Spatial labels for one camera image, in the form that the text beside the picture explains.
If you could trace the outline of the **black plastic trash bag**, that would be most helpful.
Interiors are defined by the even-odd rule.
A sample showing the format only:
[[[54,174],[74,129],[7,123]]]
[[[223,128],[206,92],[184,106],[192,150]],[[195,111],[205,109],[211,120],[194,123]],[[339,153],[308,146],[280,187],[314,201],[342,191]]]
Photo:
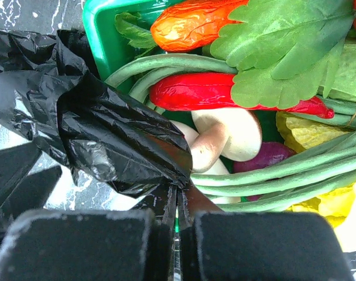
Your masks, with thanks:
[[[157,202],[167,190],[156,216],[174,222],[189,147],[165,117],[98,78],[84,33],[0,30],[0,124],[123,195]]]

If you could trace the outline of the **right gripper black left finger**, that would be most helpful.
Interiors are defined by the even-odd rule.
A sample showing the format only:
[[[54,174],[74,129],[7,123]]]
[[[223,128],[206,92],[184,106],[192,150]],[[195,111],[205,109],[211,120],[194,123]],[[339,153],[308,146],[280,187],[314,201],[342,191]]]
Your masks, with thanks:
[[[177,190],[128,211],[30,210],[0,246],[0,280],[170,280]]]

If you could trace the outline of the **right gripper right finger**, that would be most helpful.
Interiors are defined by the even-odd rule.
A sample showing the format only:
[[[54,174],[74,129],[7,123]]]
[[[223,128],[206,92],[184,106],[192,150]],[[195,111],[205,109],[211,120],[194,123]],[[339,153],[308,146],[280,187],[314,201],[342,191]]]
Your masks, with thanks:
[[[195,188],[177,195],[183,280],[353,280],[315,213],[226,213]]]

